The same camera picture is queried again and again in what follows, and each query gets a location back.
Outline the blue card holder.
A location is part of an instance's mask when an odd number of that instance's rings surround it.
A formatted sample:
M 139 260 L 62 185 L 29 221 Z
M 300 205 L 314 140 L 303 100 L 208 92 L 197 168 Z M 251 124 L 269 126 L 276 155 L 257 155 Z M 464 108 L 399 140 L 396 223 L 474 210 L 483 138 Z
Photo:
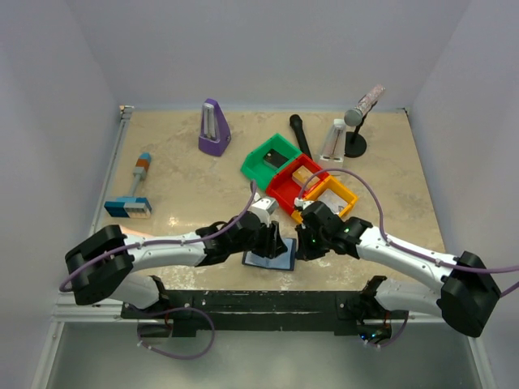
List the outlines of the blue card holder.
M 287 248 L 285 253 L 273 259 L 268 259 L 247 251 L 242 256 L 242 265 L 274 271 L 293 271 L 295 267 L 296 240 L 294 238 L 284 238 L 283 242 Z

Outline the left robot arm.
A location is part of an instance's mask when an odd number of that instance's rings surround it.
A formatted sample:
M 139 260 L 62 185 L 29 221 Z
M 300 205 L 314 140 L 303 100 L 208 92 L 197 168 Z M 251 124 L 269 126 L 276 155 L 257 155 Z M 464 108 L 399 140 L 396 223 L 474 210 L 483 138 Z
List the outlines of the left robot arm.
M 163 300 L 165 290 L 143 270 L 213 266 L 233 254 L 292 263 L 294 248 L 295 240 L 282 237 L 276 221 L 264 222 L 250 211 L 176 237 L 144 237 L 111 224 L 66 253 L 68 276 L 59 289 L 72 292 L 79 306 L 111 298 L 146 310 Z

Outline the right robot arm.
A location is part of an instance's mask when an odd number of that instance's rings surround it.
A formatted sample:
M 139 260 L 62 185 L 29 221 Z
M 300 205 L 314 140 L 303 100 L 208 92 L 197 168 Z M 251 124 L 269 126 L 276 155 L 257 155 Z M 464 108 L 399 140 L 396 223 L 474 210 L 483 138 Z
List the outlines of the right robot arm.
M 302 217 L 297 226 L 297 259 L 313 260 L 332 251 L 390 267 L 412 283 L 380 277 L 364 295 L 386 311 L 413 311 L 442 318 L 465 336 L 479 337 L 501 298 L 483 261 L 470 252 L 436 253 L 387 235 L 367 220 L 342 220 L 329 207 L 295 199 Z

